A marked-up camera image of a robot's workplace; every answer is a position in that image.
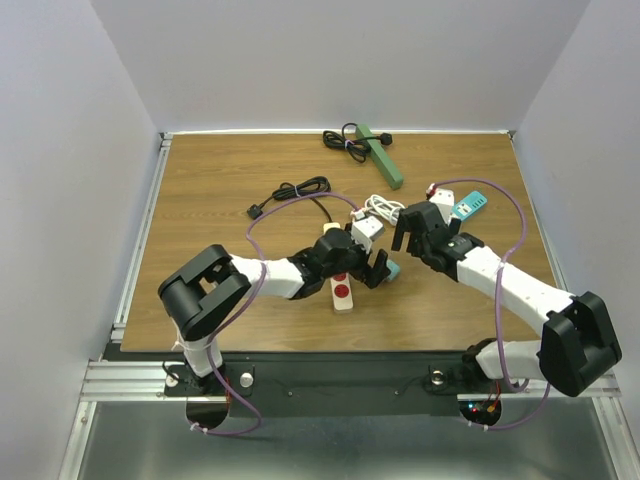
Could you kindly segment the teal cube plug adapter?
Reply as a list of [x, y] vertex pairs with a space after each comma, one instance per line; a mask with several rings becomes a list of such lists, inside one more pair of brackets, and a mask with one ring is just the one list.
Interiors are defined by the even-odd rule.
[[400, 273], [400, 266], [392, 260], [388, 260], [386, 266], [389, 270], [389, 274], [386, 278], [388, 282], [392, 282]]

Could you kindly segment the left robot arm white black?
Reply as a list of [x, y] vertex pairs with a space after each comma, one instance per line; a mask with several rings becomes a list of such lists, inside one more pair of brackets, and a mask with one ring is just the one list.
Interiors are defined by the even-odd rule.
[[341, 274], [370, 289], [378, 287], [392, 275], [391, 263], [383, 249], [373, 263], [370, 255], [340, 228], [327, 230], [313, 246], [279, 260], [239, 257], [220, 244], [205, 248], [158, 288], [190, 367], [188, 382], [202, 394], [221, 386], [223, 360], [215, 337], [256, 297], [304, 299]]

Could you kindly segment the teal power strip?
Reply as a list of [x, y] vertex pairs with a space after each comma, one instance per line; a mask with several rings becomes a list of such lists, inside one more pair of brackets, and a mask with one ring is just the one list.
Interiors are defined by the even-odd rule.
[[479, 191], [474, 190], [454, 204], [451, 215], [464, 222], [481, 211], [487, 203], [488, 199]]

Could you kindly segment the beige power strip red sockets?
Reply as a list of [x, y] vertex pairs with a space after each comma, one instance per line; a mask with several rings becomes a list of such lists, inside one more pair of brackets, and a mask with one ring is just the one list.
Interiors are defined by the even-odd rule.
[[354, 308], [350, 278], [347, 273], [339, 273], [330, 278], [333, 309], [336, 313], [350, 313]]

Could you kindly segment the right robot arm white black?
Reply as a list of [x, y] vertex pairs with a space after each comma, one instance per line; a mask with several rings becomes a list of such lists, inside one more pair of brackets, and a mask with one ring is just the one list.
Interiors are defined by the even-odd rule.
[[622, 358], [605, 302], [545, 284], [502, 260], [481, 240], [458, 233], [430, 201], [400, 211], [392, 248], [492, 298], [538, 335], [536, 341], [485, 340], [467, 351], [463, 384], [482, 390], [494, 380], [541, 380], [577, 397]]

